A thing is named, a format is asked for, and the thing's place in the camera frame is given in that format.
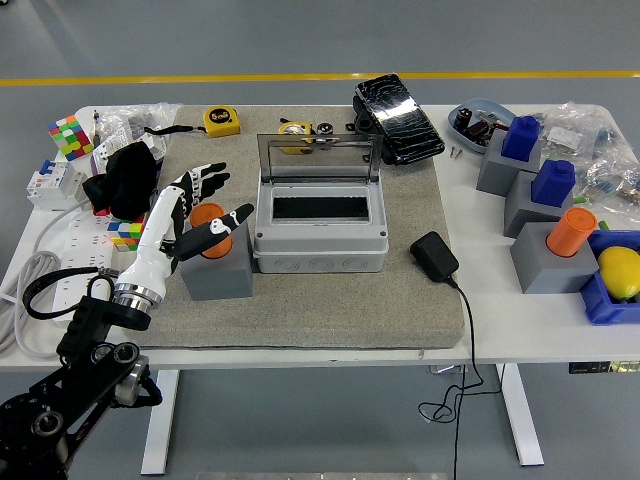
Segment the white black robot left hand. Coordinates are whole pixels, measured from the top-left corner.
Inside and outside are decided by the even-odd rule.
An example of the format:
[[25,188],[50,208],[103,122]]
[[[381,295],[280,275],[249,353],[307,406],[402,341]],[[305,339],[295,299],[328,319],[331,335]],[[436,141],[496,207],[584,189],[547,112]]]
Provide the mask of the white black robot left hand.
[[140,238],[136,258],[119,275],[114,301],[142,311],[157,307],[166,296],[166,279],[178,262],[193,258],[229,238],[254,211],[244,204],[203,225],[185,229],[190,213],[230,178],[225,163],[186,171],[157,197]]

